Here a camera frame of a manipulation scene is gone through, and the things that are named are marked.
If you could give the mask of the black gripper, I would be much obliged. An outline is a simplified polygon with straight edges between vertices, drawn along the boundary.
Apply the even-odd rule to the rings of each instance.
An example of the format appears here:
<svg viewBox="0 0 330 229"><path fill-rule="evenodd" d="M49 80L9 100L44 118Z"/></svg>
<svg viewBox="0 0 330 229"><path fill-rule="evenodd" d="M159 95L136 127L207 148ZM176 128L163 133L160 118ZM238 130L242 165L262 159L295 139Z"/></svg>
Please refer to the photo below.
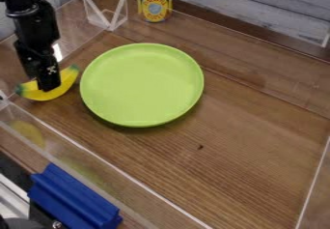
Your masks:
<svg viewBox="0 0 330 229"><path fill-rule="evenodd" d="M39 89L49 92L60 85L59 65L52 44L59 39L55 8L47 0L0 0L5 16L15 23L19 60Z"/></svg>

